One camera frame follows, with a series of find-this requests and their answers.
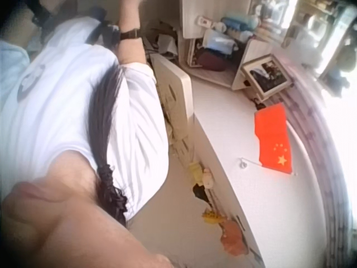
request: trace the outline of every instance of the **cabinet door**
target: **cabinet door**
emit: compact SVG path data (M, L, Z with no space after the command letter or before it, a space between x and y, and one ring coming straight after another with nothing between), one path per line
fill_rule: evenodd
M249 6L250 0L180 0L184 38L203 37L205 29L196 24L199 16L220 21L227 12L248 14Z

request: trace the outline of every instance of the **skin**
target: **skin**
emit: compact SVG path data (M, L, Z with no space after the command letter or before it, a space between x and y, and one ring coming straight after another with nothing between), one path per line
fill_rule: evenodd
M139 0L122 0L119 27L139 28ZM142 40L118 48L122 64L146 63ZM169 268L96 204L97 177L80 153L66 151L44 178L17 184L2 204L2 237L28 266Z

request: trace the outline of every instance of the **strap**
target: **strap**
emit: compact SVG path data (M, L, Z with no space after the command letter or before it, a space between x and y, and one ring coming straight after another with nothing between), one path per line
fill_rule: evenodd
M122 32L120 34L120 40L125 40L125 39L138 39L141 38L141 30L139 28L132 29L131 31L128 32Z

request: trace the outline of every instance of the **white shirt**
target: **white shirt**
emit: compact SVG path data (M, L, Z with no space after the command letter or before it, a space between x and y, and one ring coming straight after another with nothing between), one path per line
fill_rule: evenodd
M84 44L98 24L80 18L60 25L10 92L1 113L2 199L15 183L45 176L66 150L80 152L97 170L87 136L89 100L117 63L111 51ZM140 63L122 68L107 156L130 219L166 178L168 142L153 71Z

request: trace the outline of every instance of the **curtain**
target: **curtain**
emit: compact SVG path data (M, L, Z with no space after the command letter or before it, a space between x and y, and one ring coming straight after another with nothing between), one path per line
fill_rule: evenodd
M346 265L356 250L357 237L352 234L356 219L353 219L344 173L324 116L323 86L282 52L274 54L287 69L294 85L270 97L266 104L284 104L287 120L308 153L324 204L326 267L340 267Z

